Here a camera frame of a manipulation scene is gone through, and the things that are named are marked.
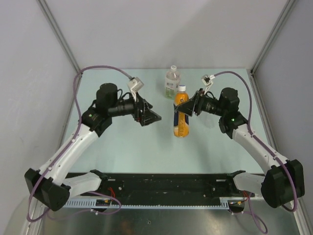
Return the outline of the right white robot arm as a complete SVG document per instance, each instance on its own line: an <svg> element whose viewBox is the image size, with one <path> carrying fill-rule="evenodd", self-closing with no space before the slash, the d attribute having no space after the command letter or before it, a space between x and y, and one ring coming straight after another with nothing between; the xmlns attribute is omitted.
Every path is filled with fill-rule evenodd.
<svg viewBox="0 0 313 235"><path fill-rule="evenodd" d="M290 201L297 203L305 194L302 164L287 159L264 143L239 112L239 102L238 92L233 88L224 88L218 99L208 97L203 89L199 89L191 99L174 108L190 117L202 112L219 116L221 132L241 145L262 169L263 176L242 170L235 172L233 180L225 184L230 196L248 191L262 196L272 208Z"/></svg>

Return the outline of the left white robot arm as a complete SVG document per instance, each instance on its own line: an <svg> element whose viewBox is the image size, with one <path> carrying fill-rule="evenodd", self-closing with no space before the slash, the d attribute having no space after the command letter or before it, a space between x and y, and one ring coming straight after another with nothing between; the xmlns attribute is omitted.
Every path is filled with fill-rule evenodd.
<svg viewBox="0 0 313 235"><path fill-rule="evenodd" d="M91 170L73 178L67 178L67 175L82 153L112 124L112 118L126 115L131 115L141 126L161 120L161 116L152 111L152 105L138 93L123 99L118 96L115 84L102 84L71 137L40 169L30 168L25 173L30 196L55 212L80 194L93 191L96 195L104 195L108 190L104 173Z"/></svg>

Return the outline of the clear plastic bottle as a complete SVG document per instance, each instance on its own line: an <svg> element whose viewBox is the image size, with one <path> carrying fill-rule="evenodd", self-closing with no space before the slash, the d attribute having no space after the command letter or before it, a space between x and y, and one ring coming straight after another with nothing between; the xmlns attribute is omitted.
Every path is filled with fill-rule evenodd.
<svg viewBox="0 0 313 235"><path fill-rule="evenodd" d="M208 129L215 128L218 124L218 118L216 116L207 115L204 118L204 125Z"/></svg>

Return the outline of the orange milk tea bottle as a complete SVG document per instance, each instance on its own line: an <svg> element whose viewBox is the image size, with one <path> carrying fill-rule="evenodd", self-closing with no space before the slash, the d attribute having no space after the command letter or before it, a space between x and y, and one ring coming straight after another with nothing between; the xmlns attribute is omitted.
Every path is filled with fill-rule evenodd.
<svg viewBox="0 0 313 235"><path fill-rule="evenodd" d="M179 85L178 92L174 99L174 136L178 138L184 138L189 135L189 117L177 111L175 108L189 100L189 96L186 93L186 86Z"/></svg>

